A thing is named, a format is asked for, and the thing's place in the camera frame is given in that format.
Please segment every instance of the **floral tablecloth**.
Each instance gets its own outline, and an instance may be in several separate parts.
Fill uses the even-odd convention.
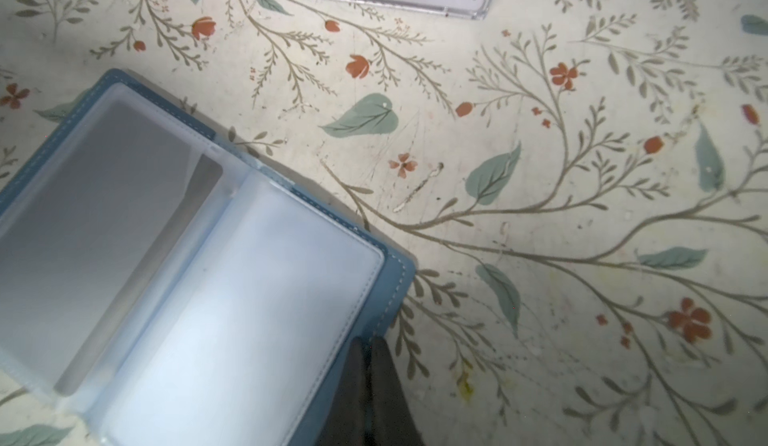
[[[0,186],[125,68],[413,253],[427,444],[765,443],[767,0],[0,11]],[[0,374],[0,444],[59,442],[94,439]]]

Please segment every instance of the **blue card holder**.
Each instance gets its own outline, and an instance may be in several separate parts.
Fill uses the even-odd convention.
[[[0,191],[0,367],[113,446],[313,444],[414,273],[113,69]]]

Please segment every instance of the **orange flower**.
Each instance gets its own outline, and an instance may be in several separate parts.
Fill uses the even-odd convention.
[[[5,91],[8,92],[8,96],[0,98],[0,106],[6,106],[7,104],[10,104],[12,110],[18,110],[22,106],[22,102],[20,100],[23,100],[29,96],[29,90],[24,88],[20,92],[16,92],[16,88],[17,85],[15,83],[11,83],[5,87]]]
[[[456,107],[456,115],[458,117],[466,116],[472,113],[472,109],[475,106],[470,102],[463,102],[461,105]]]
[[[578,76],[578,69],[568,69],[568,66],[565,65],[565,63],[560,63],[558,67],[549,70],[549,74],[552,75],[552,82],[555,85],[560,86],[565,84],[565,89],[572,90],[574,89],[572,80]]]
[[[200,39],[202,36],[211,36],[216,31],[216,22],[209,16],[199,18],[192,23],[192,36],[195,39]]]
[[[352,75],[353,78],[365,78],[368,75],[371,64],[360,55],[350,55],[350,58],[355,61],[346,64],[347,73]]]
[[[408,158],[410,157],[410,153],[403,153],[398,154],[397,159],[399,161],[392,161],[389,160],[389,167],[394,170],[395,168],[400,168],[400,171],[398,171],[397,176],[400,178],[406,177],[406,171],[414,171],[416,170],[416,163],[415,161],[408,161]]]
[[[649,138],[644,144],[643,149],[648,154],[658,153],[658,151],[661,149],[661,147],[664,146],[664,142],[661,141],[661,138],[658,136],[654,136],[652,138]]]
[[[339,22],[334,22],[333,20],[326,21],[326,30],[329,32],[340,32],[341,29],[339,28]]]
[[[694,309],[694,300],[691,298],[683,298],[680,309],[669,313],[667,320],[670,328],[681,328],[683,337],[691,344],[696,342],[696,338],[708,339],[712,336],[712,330],[705,326],[712,320],[708,311],[704,308]]]
[[[755,111],[754,106],[742,105],[741,111],[744,112],[744,116],[749,123],[752,123],[753,125],[760,124],[760,115],[757,115],[757,111]]]

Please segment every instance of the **scratch mark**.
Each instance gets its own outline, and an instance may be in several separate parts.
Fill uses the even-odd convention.
[[[406,205],[408,204],[408,202],[410,202],[410,200],[412,200],[412,199],[413,199],[413,197],[414,197],[414,196],[415,196],[415,195],[416,195],[416,194],[417,194],[419,191],[421,191],[421,189],[422,189],[422,188],[424,188],[424,185],[426,185],[426,184],[427,184],[427,182],[429,181],[429,178],[434,178],[434,177],[436,177],[437,175],[439,175],[439,174],[440,174],[440,172],[442,171],[443,167],[444,167],[443,163],[437,163],[437,168],[435,168],[434,170],[430,171],[430,172],[429,172],[429,174],[427,175],[427,177],[426,177],[426,178],[424,178],[424,181],[422,181],[421,183],[419,183],[419,184],[418,184],[418,186],[417,186],[416,188],[414,188],[414,190],[413,190],[413,191],[411,191],[411,193],[410,193],[410,194],[409,194],[409,195],[406,197],[406,199],[405,199],[405,200],[404,200],[402,203],[400,203],[399,205],[397,205],[397,206],[395,207],[395,209],[394,209],[394,210],[392,210],[392,211],[394,211],[395,213],[399,213],[400,211],[402,211],[402,209],[406,207]]]

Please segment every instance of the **red flower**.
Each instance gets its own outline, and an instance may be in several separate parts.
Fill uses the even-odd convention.
[[[549,70],[549,74],[552,75],[552,82],[555,85],[560,86],[565,84],[565,89],[572,90],[574,89],[572,80],[578,76],[578,69],[568,69],[568,66],[565,65],[565,63],[560,63],[558,67]]]
[[[395,168],[399,167],[400,171],[398,171],[397,176],[400,178],[406,177],[406,171],[414,171],[416,170],[416,163],[415,161],[408,161],[408,158],[410,157],[410,153],[403,153],[398,154],[397,159],[399,161],[392,161],[389,160],[389,167],[394,170]]]
[[[192,36],[194,36],[195,39],[200,39],[200,35],[211,36],[215,31],[216,22],[209,16],[196,19],[195,22],[192,23]]]
[[[658,153],[658,151],[663,146],[664,146],[664,142],[661,141],[661,138],[659,138],[658,136],[654,136],[648,139],[645,142],[645,144],[643,144],[643,148],[645,149],[645,152],[648,154]]]
[[[326,21],[326,30],[329,32],[340,32],[341,29],[339,28],[339,22],[334,22],[333,20]]]
[[[705,326],[712,320],[708,311],[704,308],[694,309],[694,300],[691,298],[683,298],[680,309],[669,313],[667,320],[670,328],[681,328],[683,337],[691,344],[696,342],[696,338],[708,339],[712,336],[712,330]]]
[[[8,92],[8,96],[0,98],[0,106],[6,106],[7,104],[10,104],[12,110],[18,110],[22,106],[22,102],[19,100],[23,100],[29,96],[29,90],[24,88],[20,92],[16,92],[16,87],[17,85],[15,83],[11,83],[5,87],[5,91]]]
[[[472,109],[475,106],[470,102],[463,102],[461,105],[456,107],[456,115],[458,117],[466,116],[472,113]]]
[[[346,64],[347,73],[352,75],[353,78],[365,78],[368,75],[371,64],[360,55],[350,55],[350,58],[355,61]]]
[[[744,116],[749,123],[752,123],[753,125],[760,124],[760,115],[757,115],[757,111],[755,111],[754,106],[742,105],[741,111],[744,112]]]

